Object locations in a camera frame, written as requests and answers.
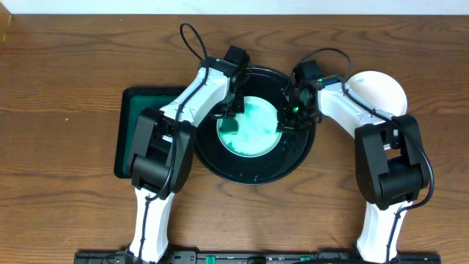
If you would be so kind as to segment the pale green plate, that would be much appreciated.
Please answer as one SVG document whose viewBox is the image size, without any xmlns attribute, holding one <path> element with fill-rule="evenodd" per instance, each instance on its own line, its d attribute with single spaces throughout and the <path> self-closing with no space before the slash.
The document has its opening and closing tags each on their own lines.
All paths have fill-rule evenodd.
<svg viewBox="0 0 469 264">
<path fill-rule="evenodd" d="M 236 135 L 220 134 L 220 119 L 216 123 L 216 132 L 229 152 L 244 158 L 260 157 L 280 142 L 282 132 L 277 131 L 277 109 L 267 100 L 255 96 L 245 96 L 244 107 L 242 114 L 232 117 L 239 124 Z"/>
</svg>

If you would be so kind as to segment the green scrubbing sponge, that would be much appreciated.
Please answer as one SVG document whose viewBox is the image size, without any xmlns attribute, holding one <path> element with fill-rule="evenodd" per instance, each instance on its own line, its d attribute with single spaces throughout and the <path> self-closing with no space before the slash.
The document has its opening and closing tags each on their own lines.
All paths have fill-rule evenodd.
<svg viewBox="0 0 469 264">
<path fill-rule="evenodd" d="M 236 135 L 239 131 L 239 124 L 235 118 L 224 118 L 219 120 L 218 132 L 220 134 Z"/>
</svg>

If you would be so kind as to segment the white plate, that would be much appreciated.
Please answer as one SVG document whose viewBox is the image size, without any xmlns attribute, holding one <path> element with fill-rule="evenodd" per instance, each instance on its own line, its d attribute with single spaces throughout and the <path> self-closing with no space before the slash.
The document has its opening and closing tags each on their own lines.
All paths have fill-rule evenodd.
<svg viewBox="0 0 469 264">
<path fill-rule="evenodd" d="M 356 73 L 347 83 L 363 99 L 380 110 L 402 116 L 407 112 L 407 96 L 401 84 L 388 74 L 367 70 Z"/>
</svg>

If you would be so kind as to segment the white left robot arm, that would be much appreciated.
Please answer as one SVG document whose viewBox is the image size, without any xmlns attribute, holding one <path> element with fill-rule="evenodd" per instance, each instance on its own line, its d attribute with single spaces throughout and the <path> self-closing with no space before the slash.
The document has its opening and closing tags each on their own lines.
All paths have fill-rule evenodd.
<svg viewBox="0 0 469 264">
<path fill-rule="evenodd" d="M 196 130 L 207 116 L 243 113 L 240 88 L 250 73 L 247 51 L 230 46 L 222 59 L 203 58 L 193 82 L 171 103 L 141 112 L 126 164 L 137 198 L 136 231 L 126 263 L 158 263 L 164 256 L 172 200 L 191 170 Z"/>
</svg>

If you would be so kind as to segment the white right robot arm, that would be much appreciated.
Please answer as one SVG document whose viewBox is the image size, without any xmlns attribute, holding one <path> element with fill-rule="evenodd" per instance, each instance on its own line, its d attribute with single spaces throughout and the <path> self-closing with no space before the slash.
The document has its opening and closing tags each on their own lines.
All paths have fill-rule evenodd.
<svg viewBox="0 0 469 264">
<path fill-rule="evenodd" d="M 355 140 L 355 178 L 366 200 L 356 248 L 368 263 L 397 259 L 396 242 L 406 212 L 421 207 L 420 191 L 432 196 L 435 177 L 418 123 L 407 113 L 402 86 L 388 74 L 367 70 L 325 76 L 314 60 L 299 62 L 284 90 L 288 108 L 279 119 L 299 131 L 329 117 Z"/>
</svg>

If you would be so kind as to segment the round black serving tray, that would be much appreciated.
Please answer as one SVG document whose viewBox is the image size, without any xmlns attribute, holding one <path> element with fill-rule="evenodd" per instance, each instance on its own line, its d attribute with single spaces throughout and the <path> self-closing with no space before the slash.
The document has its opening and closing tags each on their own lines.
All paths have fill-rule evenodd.
<svg viewBox="0 0 469 264">
<path fill-rule="evenodd" d="M 244 97 L 260 97 L 278 110 L 284 99 L 282 89 L 289 77 L 266 67 L 254 67 L 243 86 Z M 195 153 L 214 174 L 234 183 L 260 185 L 279 180 L 294 171 L 309 154 L 314 142 L 313 131 L 282 132 L 280 142 L 267 154 L 244 158 L 229 152 L 218 138 L 217 118 L 208 114 L 197 127 Z"/>
</svg>

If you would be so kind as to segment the dark green rectangular water tray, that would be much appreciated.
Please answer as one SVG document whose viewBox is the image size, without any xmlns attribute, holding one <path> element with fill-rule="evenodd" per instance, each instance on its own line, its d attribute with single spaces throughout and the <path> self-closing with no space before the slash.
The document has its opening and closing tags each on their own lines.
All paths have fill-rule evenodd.
<svg viewBox="0 0 469 264">
<path fill-rule="evenodd" d="M 117 148 L 114 159 L 114 175 L 131 178 L 126 164 L 137 119 L 145 108 L 158 110 L 179 96 L 184 87 L 130 87 L 122 93 Z"/>
</svg>

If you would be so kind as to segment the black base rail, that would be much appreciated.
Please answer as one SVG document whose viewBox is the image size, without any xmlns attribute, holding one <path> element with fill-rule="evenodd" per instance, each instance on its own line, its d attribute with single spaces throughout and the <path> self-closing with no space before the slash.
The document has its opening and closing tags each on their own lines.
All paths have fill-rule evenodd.
<svg viewBox="0 0 469 264">
<path fill-rule="evenodd" d="M 357 252 L 322 250 L 319 252 L 77 252 L 74 264 L 157 263 L 157 264 L 289 264 L 289 263 L 365 263 Z"/>
</svg>

